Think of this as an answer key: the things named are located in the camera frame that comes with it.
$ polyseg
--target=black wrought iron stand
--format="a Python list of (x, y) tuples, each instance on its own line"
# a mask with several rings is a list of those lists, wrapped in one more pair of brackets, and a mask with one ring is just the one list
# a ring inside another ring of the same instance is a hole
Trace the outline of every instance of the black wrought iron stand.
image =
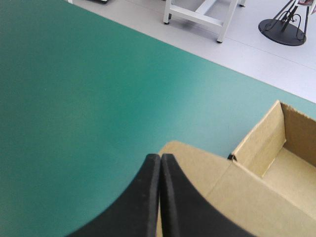
[[(290, 0), (273, 19), (266, 19), (260, 22), (260, 32), (274, 42), (284, 45), (299, 46), (304, 44), (310, 7), (306, 7), (304, 32), (300, 29), (302, 17), (295, 13), (297, 7), (295, 0)], [(297, 22), (298, 20), (298, 26), (290, 24), (290, 22)]]

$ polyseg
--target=open cardboard box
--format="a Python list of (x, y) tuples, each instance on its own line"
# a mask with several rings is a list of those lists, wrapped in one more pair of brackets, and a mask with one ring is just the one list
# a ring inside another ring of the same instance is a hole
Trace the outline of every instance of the open cardboard box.
[(316, 236), (316, 121), (289, 105), (277, 101), (231, 159), (176, 141), (162, 154), (174, 154), (198, 193), (249, 233)]

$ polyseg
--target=white stand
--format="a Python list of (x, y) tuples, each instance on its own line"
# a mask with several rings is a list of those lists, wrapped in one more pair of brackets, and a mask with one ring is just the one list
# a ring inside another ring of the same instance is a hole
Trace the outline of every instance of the white stand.
[(163, 22), (165, 24), (169, 24), (170, 16), (175, 15), (205, 26), (216, 26), (220, 28), (220, 33), (217, 42), (222, 43), (238, 2), (240, 6), (244, 6), (246, 0), (232, 0), (231, 4), (229, 5), (228, 13), (224, 21), (220, 21), (213, 17), (205, 16), (205, 13), (214, 5), (215, 2), (216, 0), (205, 0), (197, 8), (196, 11), (190, 11), (174, 5), (174, 0), (166, 0)]

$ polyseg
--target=green mat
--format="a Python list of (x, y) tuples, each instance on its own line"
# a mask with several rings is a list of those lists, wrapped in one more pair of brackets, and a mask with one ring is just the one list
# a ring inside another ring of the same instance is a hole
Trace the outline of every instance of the green mat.
[(0, 236), (72, 232), (170, 140), (226, 157), (276, 99), (316, 118), (311, 102), (63, 0), (2, 0)]

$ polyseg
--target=gray floor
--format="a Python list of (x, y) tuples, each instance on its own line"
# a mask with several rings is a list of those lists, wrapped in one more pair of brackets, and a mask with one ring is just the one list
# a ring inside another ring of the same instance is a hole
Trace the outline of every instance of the gray floor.
[[(175, 0), (175, 4), (196, 9), (203, 0)], [(286, 0), (248, 0), (238, 7), (222, 44), (216, 43), (214, 29), (173, 17), (162, 23), (162, 0), (73, 0), (75, 5), (116, 21), (156, 39), (196, 54), (260, 81), (316, 103), (316, 14), (309, 20), (307, 42), (298, 47), (284, 46), (265, 38), (258, 23), (273, 17)], [(207, 13), (223, 18), (228, 0), (218, 0)], [(304, 15), (304, 8), (299, 10)]]

